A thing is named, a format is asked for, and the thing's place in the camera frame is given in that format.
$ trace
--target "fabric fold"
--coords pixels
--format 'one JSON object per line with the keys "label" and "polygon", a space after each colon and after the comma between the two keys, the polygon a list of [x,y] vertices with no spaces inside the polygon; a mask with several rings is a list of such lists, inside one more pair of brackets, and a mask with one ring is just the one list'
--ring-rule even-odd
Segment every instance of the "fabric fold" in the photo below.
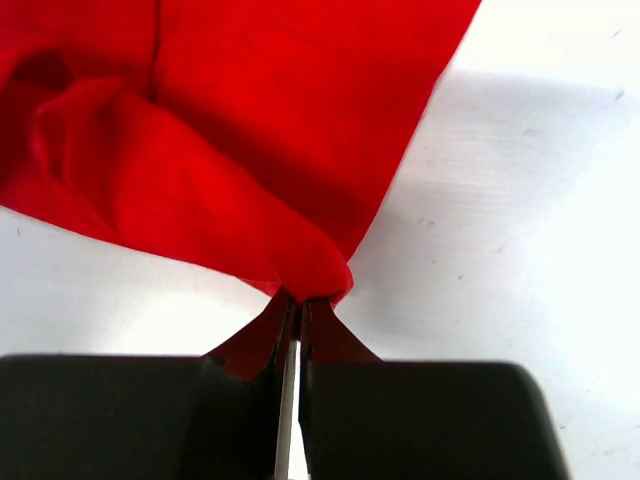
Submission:
{"label": "fabric fold", "polygon": [[0,205],[338,301],[478,3],[5,0]]}

